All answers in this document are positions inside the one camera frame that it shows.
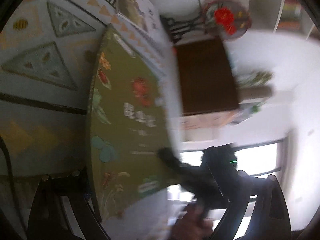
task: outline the bookshelf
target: bookshelf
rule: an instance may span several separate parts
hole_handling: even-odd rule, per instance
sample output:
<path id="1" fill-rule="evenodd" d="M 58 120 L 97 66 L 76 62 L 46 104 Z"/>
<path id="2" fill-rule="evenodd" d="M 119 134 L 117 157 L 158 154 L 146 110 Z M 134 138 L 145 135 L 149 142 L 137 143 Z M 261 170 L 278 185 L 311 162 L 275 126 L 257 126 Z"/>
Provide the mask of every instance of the bookshelf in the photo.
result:
<path id="1" fill-rule="evenodd" d="M 291 32 L 317 38 L 315 25 L 297 0 L 251 0 L 249 11 L 252 29 L 271 30 L 274 33 Z"/>

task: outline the gray triangle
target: gray triangle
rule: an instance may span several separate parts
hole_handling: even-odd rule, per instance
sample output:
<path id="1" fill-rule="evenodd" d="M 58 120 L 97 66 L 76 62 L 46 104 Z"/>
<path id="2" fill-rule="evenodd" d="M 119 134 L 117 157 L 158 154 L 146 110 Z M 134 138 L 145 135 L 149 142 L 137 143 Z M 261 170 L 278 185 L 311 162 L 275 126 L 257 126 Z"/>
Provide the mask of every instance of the gray triangle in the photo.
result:
<path id="1" fill-rule="evenodd" d="M 79 19 L 78 17 L 74 16 L 70 12 L 52 2 L 48 1 L 47 7 L 52 28 L 58 38 L 72 34 L 96 31 L 93 27 L 85 23 L 83 20 Z"/>
<path id="2" fill-rule="evenodd" d="M 1 67 L 9 73 L 77 90 L 54 42 L 26 50 L 2 64 Z"/>

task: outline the hand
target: hand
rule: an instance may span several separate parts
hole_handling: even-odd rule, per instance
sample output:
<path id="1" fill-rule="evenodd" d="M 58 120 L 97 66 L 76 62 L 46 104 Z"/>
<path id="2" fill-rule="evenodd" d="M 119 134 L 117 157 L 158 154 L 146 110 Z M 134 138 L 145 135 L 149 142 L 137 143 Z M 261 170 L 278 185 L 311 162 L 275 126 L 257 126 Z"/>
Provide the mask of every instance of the hand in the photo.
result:
<path id="1" fill-rule="evenodd" d="M 202 240 L 211 236 L 213 223 L 210 220 L 200 220 L 203 208 L 196 204 L 189 204 L 185 210 L 187 213 L 178 219 L 172 228 L 170 240 Z"/>

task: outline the green book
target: green book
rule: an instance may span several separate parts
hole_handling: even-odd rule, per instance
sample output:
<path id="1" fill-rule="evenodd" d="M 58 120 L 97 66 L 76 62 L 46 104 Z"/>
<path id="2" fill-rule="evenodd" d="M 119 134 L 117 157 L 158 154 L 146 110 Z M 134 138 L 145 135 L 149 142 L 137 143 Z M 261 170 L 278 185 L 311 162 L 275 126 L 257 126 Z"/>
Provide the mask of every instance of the green book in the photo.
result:
<path id="1" fill-rule="evenodd" d="M 156 70 L 111 26 L 102 39 L 87 115 L 88 176 L 95 213 L 105 220 L 169 185 L 157 157 L 170 147 Z"/>

